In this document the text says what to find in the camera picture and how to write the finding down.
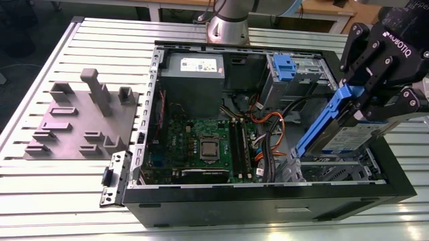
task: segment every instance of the ram slot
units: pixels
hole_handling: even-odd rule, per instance
[[[242,122],[237,123],[237,137],[238,137],[238,150],[242,163],[242,173],[249,173],[249,150],[248,150],[248,138]]]
[[[237,132],[237,123],[236,121],[230,121],[230,151],[233,157],[233,171],[234,176],[240,176],[244,173],[244,165],[241,161],[241,153],[240,153],[240,143],[238,143],[238,136],[241,135]]]

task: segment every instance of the wooden table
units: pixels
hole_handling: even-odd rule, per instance
[[[146,7],[153,22],[161,22],[162,9],[205,11],[209,4],[209,0],[61,0],[61,2]],[[300,18],[300,12],[301,10],[290,17]],[[333,21],[335,24],[329,33],[340,34],[355,15],[356,11],[349,3],[344,8],[340,8],[332,4],[332,1],[307,0],[304,2],[302,18]]]

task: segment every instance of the aluminum extrusion table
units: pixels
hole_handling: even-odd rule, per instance
[[[87,90],[79,74],[97,68],[110,90],[147,90],[154,40],[205,42],[205,26],[85,19],[71,23],[0,136],[0,239],[70,240],[428,240],[429,127],[427,118],[403,123],[387,135],[419,195],[343,221],[145,228],[126,208],[99,208],[109,161],[26,161],[25,148],[53,100],[54,81]],[[253,45],[333,50],[347,36],[250,29]],[[135,125],[139,121],[138,109]]]

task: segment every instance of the power supply label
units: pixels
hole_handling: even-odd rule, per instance
[[[181,71],[217,72],[217,60],[184,58],[181,60]]]

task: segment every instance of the cpu socket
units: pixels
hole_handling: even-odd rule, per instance
[[[200,159],[202,159],[208,164],[213,164],[221,159],[218,138],[200,139]]]

